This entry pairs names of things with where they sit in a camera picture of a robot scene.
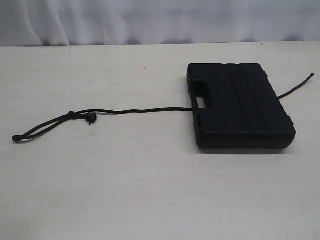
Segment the black plastic carrying case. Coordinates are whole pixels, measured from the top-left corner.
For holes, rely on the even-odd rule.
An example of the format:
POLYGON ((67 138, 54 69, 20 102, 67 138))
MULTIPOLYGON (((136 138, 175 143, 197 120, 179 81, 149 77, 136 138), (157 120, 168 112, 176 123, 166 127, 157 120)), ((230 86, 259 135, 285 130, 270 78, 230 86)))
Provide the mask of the black plastic carrying case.
POLYGON ((258 63, 190 63, 187 87, 201 149, 285 149, 296 129, 258 63))

